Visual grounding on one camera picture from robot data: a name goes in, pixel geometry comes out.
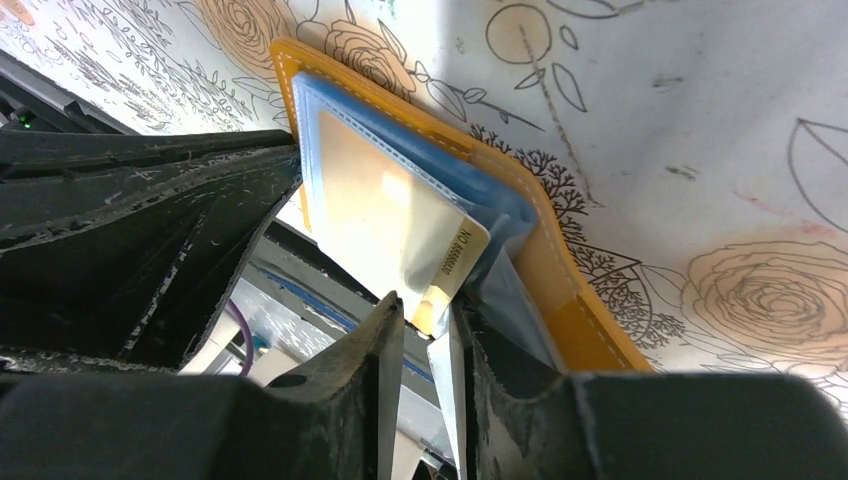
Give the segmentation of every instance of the floral tablecloth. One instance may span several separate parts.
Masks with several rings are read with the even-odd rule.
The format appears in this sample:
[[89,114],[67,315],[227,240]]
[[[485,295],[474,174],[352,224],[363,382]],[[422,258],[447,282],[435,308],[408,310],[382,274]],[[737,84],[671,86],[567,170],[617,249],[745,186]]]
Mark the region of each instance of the floral tablecloth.
[[268,44],[324,50],[531,169],[657,369],[790,372],[848,416],[846,2],[0,6],[2,50],[145,134],[287,128]]

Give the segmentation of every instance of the cable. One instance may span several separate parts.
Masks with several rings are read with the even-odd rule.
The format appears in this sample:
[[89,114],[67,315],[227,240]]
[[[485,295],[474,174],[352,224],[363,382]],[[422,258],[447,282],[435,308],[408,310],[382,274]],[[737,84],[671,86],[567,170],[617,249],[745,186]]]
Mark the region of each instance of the cable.
[[241,365],[239,376],[246,377],[248,372],[250,372],[250,368],[253,367],[253,335],[250,333],[250,325],[247,324],[244,314],[241,313],[241,310],[239,310],[232,298],[227,300],[227,313],[236,319],[239,330],[241,330],[241,335],[244,337],[244,349],[247,358],[244,359],[244,363]]

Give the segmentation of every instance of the red stain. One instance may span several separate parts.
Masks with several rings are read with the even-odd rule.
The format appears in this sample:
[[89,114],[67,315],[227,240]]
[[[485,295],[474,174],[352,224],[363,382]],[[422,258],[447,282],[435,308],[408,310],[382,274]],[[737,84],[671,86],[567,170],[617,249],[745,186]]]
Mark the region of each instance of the red stain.
[[760,210],[768,212],[772,215],[777,215],[778,217],[792,216],[791,213],[778,210],[777,208],[772,207],[771,205],[767,204],[766,202],[760,200],[757,197],[749,197],[748,195],[740,193],[739,190],[737,190],[735,187],[733,188],[733,194],[741,198],[742,200],[745,200],[746,202],[750,203],[751,205],[759,208]]
[[839,235],[836,230],[830,227],[824,226],[820,223],[808,222],[807,220],[804,220],[801,223],[800,230],[804,233],[820,235],[826,238],[836,238]]

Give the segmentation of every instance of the blue stripe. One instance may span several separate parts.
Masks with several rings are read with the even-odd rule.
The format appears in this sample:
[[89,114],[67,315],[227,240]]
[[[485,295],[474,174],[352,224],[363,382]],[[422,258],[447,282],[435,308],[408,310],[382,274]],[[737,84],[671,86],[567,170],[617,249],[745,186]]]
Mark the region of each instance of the blue stripe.
[[[332,308],[327,306],[327,304],[325,304],[321,300],[315,298],[314,296],[312,296],[306,290],[300,288],[299,286],[290,282],[289,280],[286,280],[285,278],[282,278],[282,277],[274,274],[273,272],[269,272],[268,270],[265,270],[264,268],[261,268],[261,267],[255,265],[255,264],[252,264],[252,265],[254,267],[256,267],[257,269],[259,269],[260,272],[267,275],[270,280],[277,282],[277,284],[281,288],[284,288],[284,289],[290,291],[295,296],[297,296],[298,298],[303,300],[307,305],[309,305],[310,307],[317,310],[320,314],[326,316],[330,320],[333,320],[334,322],[341,325],[342,328],[345,329],[345,333],[349,333],[351,330],[356,328],[356,324],[353,323],[349,318],[347,318],[344,315],[340,314],[339,312],[333,310]],[[433,376],[428,374],[427,372],[425,372],[421,368],[419,368],[417,365],[413,364],[412,362],[410,362],[409,360],[407,360],[405,358],[403,359],[403,364],[404,364],[404,366],[406,366],[407,368],[412,370],[414,373],[424,377],[424,379],[427,380],[428,382],[433,383]]]

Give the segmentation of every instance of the purple cable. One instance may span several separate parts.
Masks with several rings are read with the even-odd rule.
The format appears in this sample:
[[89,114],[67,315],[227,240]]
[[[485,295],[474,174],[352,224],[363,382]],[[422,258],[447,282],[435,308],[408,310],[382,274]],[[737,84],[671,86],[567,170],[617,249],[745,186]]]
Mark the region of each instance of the purple cable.
[[227,300],[227,313],[236,319],[236,323],[239,324],[239,330],[241,330],[241,334],[244,337],[244,349],[247,351],[247,358],[244,359],[244,363],[241,365],[239,376],[246,377],[248,372],[250,372],[250,368],[253,366],[253,335],[250,333],[250,325],[247,324],[244,314],[241,313],[241,310],[239,310],[232,298]]

